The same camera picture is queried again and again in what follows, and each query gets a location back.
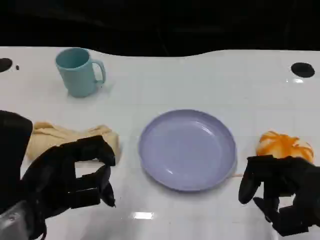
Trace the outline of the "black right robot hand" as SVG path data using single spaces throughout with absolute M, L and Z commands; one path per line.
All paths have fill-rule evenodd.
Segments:
M 320 224 L 320 168 L 301 157 L 250 156 L 238 200 L 254 201 L 282 237 Z

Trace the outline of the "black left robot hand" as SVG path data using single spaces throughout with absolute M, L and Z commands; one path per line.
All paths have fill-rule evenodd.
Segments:
M 95 159 L 103 164 L 98 170 L 76 177 L 76 162 Z M 68 209 L 101 202 L 115 207 L 114 191 L 109 182 L 111 167 L 115 164 L 114 151 L 100 135 L 53 146 L 37 157 L 21 179 L 32 213 L 29 239 L 45 239 L 45 220 Z

